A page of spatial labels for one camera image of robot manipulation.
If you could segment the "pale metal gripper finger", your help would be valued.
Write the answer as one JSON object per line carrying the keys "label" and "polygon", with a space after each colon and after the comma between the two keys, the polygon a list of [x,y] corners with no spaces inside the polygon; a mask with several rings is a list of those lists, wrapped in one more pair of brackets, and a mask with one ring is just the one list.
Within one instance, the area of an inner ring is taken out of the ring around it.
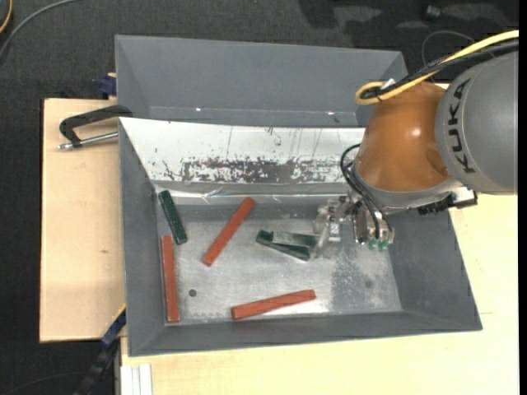
{"label": "pale metal gripper finger", "polygon": [[318,208],[314,223],[315,233],[324,230],[329,233],[339,233],[343,223],[343,204],[341,202],[328,202]]}
{"label": "pale metal gripper finger", "polygon": [[338,223],[317,223],[314,225],[315,245],[311,252],[313,259],[331,258],[341,244],[341,226]]}

